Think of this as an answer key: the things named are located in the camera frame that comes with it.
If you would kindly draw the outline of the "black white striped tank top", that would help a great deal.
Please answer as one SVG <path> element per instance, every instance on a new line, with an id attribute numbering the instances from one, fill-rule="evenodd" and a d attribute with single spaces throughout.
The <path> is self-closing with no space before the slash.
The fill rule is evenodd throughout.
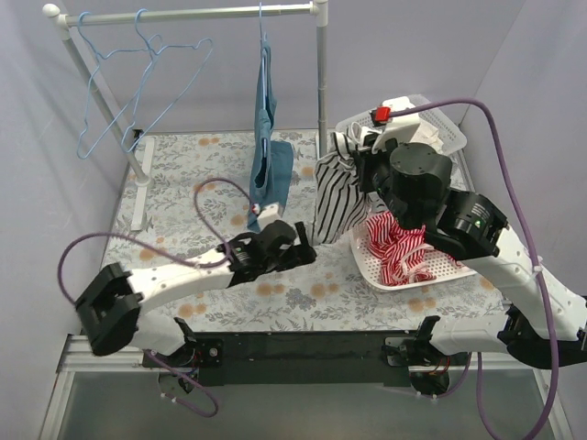
<path id="1" fill-rule="evenodd" d="M 329 134 L 329 150 L 315 166 L 315 215 L 310 226 L 315 245 L 333 244 L 366 219 L 369 196 L 361 189 L 355 153 L 369 152 L 381 132 L 357 123 Z"/>

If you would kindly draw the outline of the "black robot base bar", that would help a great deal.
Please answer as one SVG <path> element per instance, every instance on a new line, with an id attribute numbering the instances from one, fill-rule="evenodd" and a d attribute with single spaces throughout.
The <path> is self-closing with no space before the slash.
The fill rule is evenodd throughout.
<path id="1" fill-rule="evenodd" d="M 195 347 L 171 357 L 178 369 L 198 368 L 204 386 L 379 383 L 410 385 L 426 367 L 406 360 L 399 346 L 412 331 L 197 333 Z"/>

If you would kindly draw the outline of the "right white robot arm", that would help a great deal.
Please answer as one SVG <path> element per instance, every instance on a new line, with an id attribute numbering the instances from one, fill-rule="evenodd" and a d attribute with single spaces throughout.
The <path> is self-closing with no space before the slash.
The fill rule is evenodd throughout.
<path id="1" fill-rule="evenodd" d="M 552 356 L 567 367 L 586 360 L 586 299 L 534 262 L 489 199 L 450 185 L 451 160 L 422 143 L 390 140 L 384 151 L 354 152 L 360 186 L 383 200 L 400 226 L 487 279 L 511 304 L 499 315 L 424 319 L 388 354 L 408 365 L 464 352 L 507 353 L 536 369 Z"/>

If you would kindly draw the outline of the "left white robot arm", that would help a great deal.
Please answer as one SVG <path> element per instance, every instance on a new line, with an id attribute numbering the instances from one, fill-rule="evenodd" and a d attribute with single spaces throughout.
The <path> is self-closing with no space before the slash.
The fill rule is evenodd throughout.
<path id="1" fill-rule="evenodd" d="M 151 269 L 103 267 L 75 302 L 92 352 L 97 357 L 125 347 L 150 349 L 177 367 L 195 354 L 193 336 L 177 319 L 153 310 L 197 292 L 224 290 L 258 277 L 314 263 L 303 223 L 276 220 L 259 233 L 247 232 L 195 258 Z"/>

